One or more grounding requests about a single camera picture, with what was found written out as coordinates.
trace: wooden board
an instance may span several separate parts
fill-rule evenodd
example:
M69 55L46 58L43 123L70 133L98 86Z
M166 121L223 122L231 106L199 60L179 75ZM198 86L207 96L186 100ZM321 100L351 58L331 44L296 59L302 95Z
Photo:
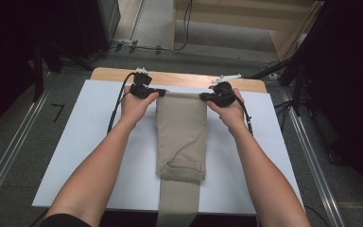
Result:
M109 81L123 81L126 76L135 72L130 69L116 69L116 68L96 68L91 75L93 80L109 80ZM214 76L194 75L194 74L177 74L166 72L154 72L151 84L156 85L169 85L179 87L197 87L208 88L213 85L212 80L217 79ZM229 81L231 85L241 91L266 93L267 88L262 80L257 79L233 79Z

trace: human arm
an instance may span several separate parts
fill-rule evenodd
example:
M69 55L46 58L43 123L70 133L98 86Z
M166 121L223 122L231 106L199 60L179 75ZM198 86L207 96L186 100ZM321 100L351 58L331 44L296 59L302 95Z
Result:
M233 92L241 99L237 89ZM241 106L235 101L226 108L208 106L232 134L243 166L252 203L263 226L310 226L294 190L249 132Z
M125 87L125 94L130 90ZM69 214L91 226L98 226L112 194L131 131L144 116L147 106L158 97L146 99L127 95L119 121L78 166L53 201L46 217Z

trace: right hand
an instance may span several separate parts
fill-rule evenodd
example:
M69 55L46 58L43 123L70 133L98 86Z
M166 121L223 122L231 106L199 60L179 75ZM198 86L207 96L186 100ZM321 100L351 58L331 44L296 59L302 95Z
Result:
M234 94L243 101L244 99L241 96L240 92L237 88L233 88ZM223 123L228 127L229 131L232 132L234 129L240 126L245 126L244 123L244 112L243 108L237 102L237 100L227 107L218 107L214 102L208 101L208 107L219 114L219 118L223 121Z

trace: gray-green cloth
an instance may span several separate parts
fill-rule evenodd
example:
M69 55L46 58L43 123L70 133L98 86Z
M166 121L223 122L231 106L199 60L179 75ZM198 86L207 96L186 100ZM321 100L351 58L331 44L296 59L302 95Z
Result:
M198 94L170 93L157 99L158 156L161 177L157 227L187 227L199 211L205 179L207 106Z

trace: gray carpet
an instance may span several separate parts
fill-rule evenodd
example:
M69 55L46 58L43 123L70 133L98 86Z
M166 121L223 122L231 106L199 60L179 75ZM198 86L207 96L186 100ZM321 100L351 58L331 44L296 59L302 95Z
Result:
M191 73L201 75L253 75L260 71L263 62L203 57L183 53L166 53L128 49L110 52L101 57L94 66L135 69L145 67L152 71ZM46 102L31 128L8 176L0 188L0 227L28 226L43 212L42 208L31 207L35 193L40 185L50 158L55 151L67 119L72 112L78 93L85 79L92 72L85 71L78 65L65 66L55 80ZM274 104L283 102L280 87L276 82L264 79ZM11 137L16 132L33 96L30 87L0 119L0 157L5 152ZM64 105L63 112L56 122L58 107ZM329 163L327 151L316 125L302 109L302 119L309 137L312 139L320 158L323 171L334 192L347 226L363 226L363 181L354 170L346 166L334 166ZM315 186L308 164L303 156L297 133L288 117L285 121L284 139L293 165L302 199L306 205L316 210L327 219L320 194ZM327 226L312 210L307 214L313 226Z

